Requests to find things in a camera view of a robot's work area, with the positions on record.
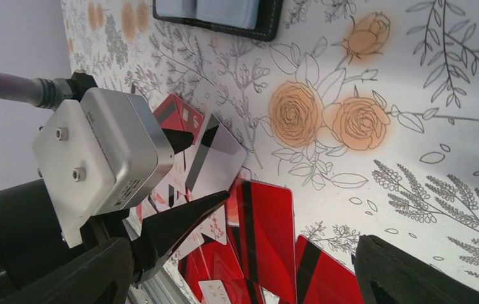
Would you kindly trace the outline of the black card holder wallet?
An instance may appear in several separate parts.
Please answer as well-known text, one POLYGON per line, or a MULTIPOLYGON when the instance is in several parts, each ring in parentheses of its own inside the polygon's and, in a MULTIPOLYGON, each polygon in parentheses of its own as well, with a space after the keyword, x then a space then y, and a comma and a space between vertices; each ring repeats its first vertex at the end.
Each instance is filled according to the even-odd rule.
POLYGON ((153 16, 180 25, 269 42, 277 36, 283 0, 153 1, 153 16))

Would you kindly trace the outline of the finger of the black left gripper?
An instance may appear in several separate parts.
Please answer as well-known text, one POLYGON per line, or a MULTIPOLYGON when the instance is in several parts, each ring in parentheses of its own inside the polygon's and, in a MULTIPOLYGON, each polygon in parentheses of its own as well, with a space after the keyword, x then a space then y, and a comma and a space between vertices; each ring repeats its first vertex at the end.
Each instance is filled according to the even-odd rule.
POLYGON ((229 197, 228 191, 220 191, 144 219, 141 235, 132 241, 132 284, 138 286, 155 276, 188 236, 229 197))
POLYGON ((183 130, 162 129, 174 153, 180 153, 191 147, 195 137, 183 130))

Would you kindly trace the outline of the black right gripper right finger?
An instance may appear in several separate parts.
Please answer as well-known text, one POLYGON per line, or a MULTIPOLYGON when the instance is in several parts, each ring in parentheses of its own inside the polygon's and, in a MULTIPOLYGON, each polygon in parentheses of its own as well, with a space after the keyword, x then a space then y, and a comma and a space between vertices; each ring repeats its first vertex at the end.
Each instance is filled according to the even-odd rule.
POLYGON ((361 235, 354 270, 364 303, 479 303, 479 291, 374 235, 361 235))

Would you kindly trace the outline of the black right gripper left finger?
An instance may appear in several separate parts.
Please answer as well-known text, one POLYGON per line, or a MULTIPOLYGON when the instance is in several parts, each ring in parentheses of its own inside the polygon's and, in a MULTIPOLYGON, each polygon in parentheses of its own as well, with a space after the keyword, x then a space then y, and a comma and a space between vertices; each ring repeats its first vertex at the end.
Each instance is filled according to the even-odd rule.
POLYGON ((0 303, 125 303, 133 270, 128 240, 113 237, 0 303))

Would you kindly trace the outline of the white floral card top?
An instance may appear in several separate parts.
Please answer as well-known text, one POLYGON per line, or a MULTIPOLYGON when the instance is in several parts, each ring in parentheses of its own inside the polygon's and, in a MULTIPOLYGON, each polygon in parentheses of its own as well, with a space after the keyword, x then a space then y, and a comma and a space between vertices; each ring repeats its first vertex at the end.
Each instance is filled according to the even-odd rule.
POLYGON ((204 120, 185 181, 189 199, 229 190, 247 155, 243 145, 210 114, 204 120))

